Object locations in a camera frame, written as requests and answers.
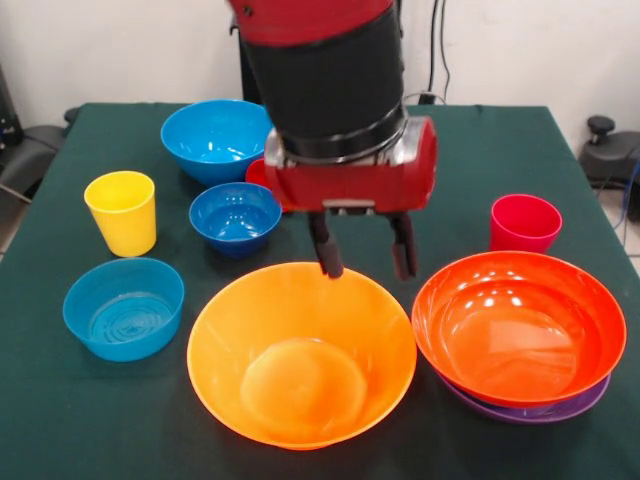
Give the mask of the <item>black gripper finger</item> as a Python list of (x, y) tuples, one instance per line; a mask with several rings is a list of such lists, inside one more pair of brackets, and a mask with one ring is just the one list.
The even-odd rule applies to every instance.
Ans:
[(389, 215), (388, 220), (394, 233), (392, 256), (396, 274), (401, 280), (409, 280), (417, 274), (417, 257), (411, 219), (406, 212), (398, 212)]
[(307, 214), (308, 228), (322, 273), (331, 279), (343, 274), (343, 263), (338, 246), (329, 231), (323, 212)]

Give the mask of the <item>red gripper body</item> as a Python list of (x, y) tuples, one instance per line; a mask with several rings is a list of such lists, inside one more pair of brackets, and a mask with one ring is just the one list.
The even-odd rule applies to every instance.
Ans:
[(275, 130), (266, 140), (265, 175), (274, 196), (294, 211), (420, 210), (436, 182), (437, 136), (428, 116), (411, 117), (389, 147), (355, 161), (304, 164), (285, 152)]

